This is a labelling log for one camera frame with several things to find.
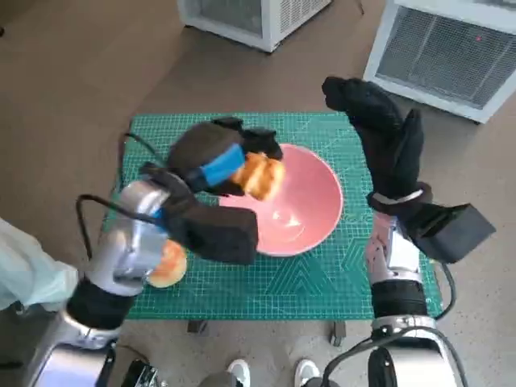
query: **shoe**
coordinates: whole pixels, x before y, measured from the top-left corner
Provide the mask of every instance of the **shoe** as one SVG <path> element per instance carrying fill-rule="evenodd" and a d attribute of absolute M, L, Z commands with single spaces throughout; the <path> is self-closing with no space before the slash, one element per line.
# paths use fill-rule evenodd
<path fill-rule="evenodd" d="M 298 363 L 296 367 L 296 373 L 293 377 L 293 387 L 302 387 L 311 378 L 320 377 L 321 372 L 317 365 L 312 360 L 303 359 Z"/>
<path fill-rule="evenodd" d="M 229 364 L 227 371 L 235 375 L 243 387 L 251 387 L 251 369 L 247 361 L 237 359 Z"/>

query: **robotic arm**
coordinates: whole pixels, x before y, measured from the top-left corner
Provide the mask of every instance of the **robotic arm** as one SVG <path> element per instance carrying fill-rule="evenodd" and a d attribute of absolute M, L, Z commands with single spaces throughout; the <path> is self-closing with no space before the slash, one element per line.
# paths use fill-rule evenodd
<path fill-rule="evenodd" d="M 381 88 L 359 79 L 328 77 L 322 87 L 328 107 L 344 111 L 361 139 L 373 185 L 368 204 L 375 210 L 365 252 L 374 311 L 370 343 L 332 360 L 323 384 L 360 347 L 376 347 L 368 362 L 370 386 L 455 387 L 451 344 L 436 329 L 446 312 L 428 315 L 419 254 L 453 264 L 495 230 L 469 204 L 431 204 L 431 187 L 418 181 L 424 136 L 417 110 L 404 119 Z M 457 368 L 463 376 L 460 362 Z"/>
<path fill-rule="evenodd" d="M 258 242 L 255 214 L 207 206 L 194 194 L 242 195 L 227 178 L 243 165 L 247 152 L 282 158 L 274 136 L 263 128 L 244 130 L 239 119 L 216 119 L 191 127 L 171 147 L 165 168 L 146 163 L 142 179 L 122 190 L 122 213 L 103 233 L 89 269 L 46 330 L 24 370 L 23 386 L 106 385 L 120 327 L 146 276 L 160 263 L 167 239 L 208 260 L 252 263 Z M 79 218 L 81 201 L 91 198 L 79 198 Z M 155 373 L 143 377 L 151 383 Z"/>

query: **bread roll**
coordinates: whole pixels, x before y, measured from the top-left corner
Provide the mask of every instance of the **bread roll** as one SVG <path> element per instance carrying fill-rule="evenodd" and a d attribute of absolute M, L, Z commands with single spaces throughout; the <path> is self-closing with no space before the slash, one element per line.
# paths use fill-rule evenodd
<path fill-rule="evenodd" d="M 245 164 L 231 177 L 242 191 L 257 200 L 273 198 L 285 178 L 285 166 L 264 153 L 248 153 Z"/>
<path fill-rule="evenodd" d="M 166 288 L 179 282 L 185 273 L 185 249 L 169 239 L 163 247 L 161 262 L 149 275 L 148 283 L 155 288 Z"/>

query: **cutting mat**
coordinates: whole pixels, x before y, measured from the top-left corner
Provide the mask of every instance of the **cutting mat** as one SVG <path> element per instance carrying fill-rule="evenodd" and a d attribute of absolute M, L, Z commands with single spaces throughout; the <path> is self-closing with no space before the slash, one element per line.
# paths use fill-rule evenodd
<path fill-rule="evenodd" d="M 167 114 L 134 117 L 131 131 L 162 155 L 191 125 L 227 114 Z M 365 195 L 371 181 L 360 139 L 347 117 L 333 113 L 234 113 L 246 127 L 269 127 L 279 142 L 318 153 L 336 171 L 344 193 L 344 211 L 331 236 L 310 252 L 287 259 L 259 256 L 249 267 L 217 264 L 189 255 L 185 278 L 169 289 L 148 286 L 130 318 L 170 319 L 369 319 L 371 296 L 364 266 L 364 246 L 372 227 Z M 150 156 L 128 141 L 126 181 Z M 201 196 L 216 203 L 216 199 Z M 441 310 L 433 269 L 422 257 L 427 303 Z"/>

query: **bowl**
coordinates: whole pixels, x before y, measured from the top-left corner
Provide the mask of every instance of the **bowl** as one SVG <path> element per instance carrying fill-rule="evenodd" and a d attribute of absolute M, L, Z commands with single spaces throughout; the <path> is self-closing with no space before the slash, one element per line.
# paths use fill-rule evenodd
<path fill-rule="evenodd" d="M 258 252 L 295 256 L 324 241 L 339 223 L 343 193 L 330 166 L 309 149 L 282 144 L 285 180 L 274 198 L 220 198 L 220 206 L 248 208 L 258 221 Z"/>

